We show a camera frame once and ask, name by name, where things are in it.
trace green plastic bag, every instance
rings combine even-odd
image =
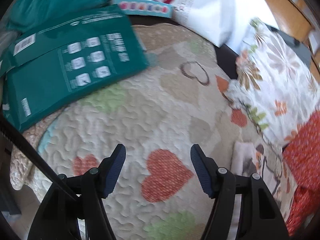
[[[17,0],[9,14],[8,30],[22,33],[63,15],[107,5],[108,0]]]
[[[65,104],[148,66],[117,5],[63,16],[38,26],[0,58],[3,113],[23,132]]]

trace red textile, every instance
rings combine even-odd
[[[298,187],[286,222],[292,235],[319,208],[320,111],[315,111],[283,152]]]

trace white floral pillow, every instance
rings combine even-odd
[[[226,97],[244,107],[264,138],[281,149],[298,133],[319,99],[318,83],[282,37],[253,19],[236,60],[238,80]]]

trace green package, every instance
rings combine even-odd
[[[20,132],[148,62],[117,5],[69,14],[21,36],[0,58],[3,113]]]

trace teal fabric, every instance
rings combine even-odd
[[[9,14],[7,29],[22,33],[45,21],[70,12],[98,8],[108,0],[17,0]]]

